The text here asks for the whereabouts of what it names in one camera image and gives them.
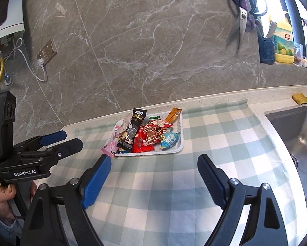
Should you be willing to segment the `grey sleeve left forearm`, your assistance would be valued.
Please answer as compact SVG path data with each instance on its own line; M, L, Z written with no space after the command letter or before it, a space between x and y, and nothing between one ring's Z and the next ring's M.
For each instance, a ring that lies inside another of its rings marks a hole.
M17 220L11 223L0 220L0 235L11 245L20 245L22 227Z

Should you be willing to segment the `left hand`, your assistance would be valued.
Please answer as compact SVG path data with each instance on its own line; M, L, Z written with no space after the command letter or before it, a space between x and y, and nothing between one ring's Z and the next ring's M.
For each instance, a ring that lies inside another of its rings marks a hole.
M15 195L14 184L9 184L7 187L0 184L0 221L7 226L11 226L16 219L8 203L9 200L14 199Z

